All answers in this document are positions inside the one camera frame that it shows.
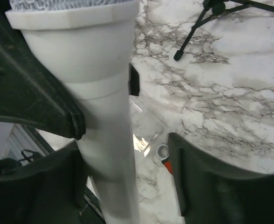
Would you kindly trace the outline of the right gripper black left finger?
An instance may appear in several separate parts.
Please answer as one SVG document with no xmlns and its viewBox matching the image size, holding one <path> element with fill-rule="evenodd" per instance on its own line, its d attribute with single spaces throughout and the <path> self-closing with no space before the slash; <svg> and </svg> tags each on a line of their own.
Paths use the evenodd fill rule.
<svg viewBox="0 0 274 224">
<path fill-rule="evenodd" d="M 0 159 L 0 224 L 102 224 L 75 142 L 28 163 Z"/>
</svg>

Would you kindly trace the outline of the white microphone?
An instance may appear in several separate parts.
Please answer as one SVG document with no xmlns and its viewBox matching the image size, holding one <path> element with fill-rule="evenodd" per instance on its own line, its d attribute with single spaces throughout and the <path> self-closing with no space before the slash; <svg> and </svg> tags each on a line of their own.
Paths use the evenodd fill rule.
<svg viewBox="0 0 274 224">
<path fill-rule="evenodd" d="M 137 0 L 12 0 L 6 12 L 34 56 L 80 106 L 77 141 L 108 224 L 138 224 L 129 101 Z"/>
</svg>

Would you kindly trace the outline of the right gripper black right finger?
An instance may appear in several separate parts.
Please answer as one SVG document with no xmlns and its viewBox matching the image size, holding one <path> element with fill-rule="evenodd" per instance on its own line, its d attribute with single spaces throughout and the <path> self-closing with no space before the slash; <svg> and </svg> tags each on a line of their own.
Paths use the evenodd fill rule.
<svg viewBox="0 0 274 224">
<path fill-rule="evenodd" d="M 228 164 L 177 133 L 169 133 L 167 144 L 187 224 L 274 224 L 274 174 Z"/>
</svg>

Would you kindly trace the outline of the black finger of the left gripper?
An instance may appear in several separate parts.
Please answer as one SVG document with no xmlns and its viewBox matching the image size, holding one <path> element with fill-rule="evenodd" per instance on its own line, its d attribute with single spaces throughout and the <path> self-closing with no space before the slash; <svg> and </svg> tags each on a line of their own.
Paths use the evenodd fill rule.
<svg viewBox="0 0 274 224">
<path fill-rule="evenodd" d="M 130 78 L 129 78 L 129 93 L 132 96 L 139 96 L 140 94 L 140 76 L 135 67 L 130 63 Z"/>
<path fill-rule="evenodd" d="M 79 140 L 84 115 L 74 98 L 32 54 L 19 31 L 11 28 L 0 0 L 0 122 L 31 126 Z"/>
</svg>

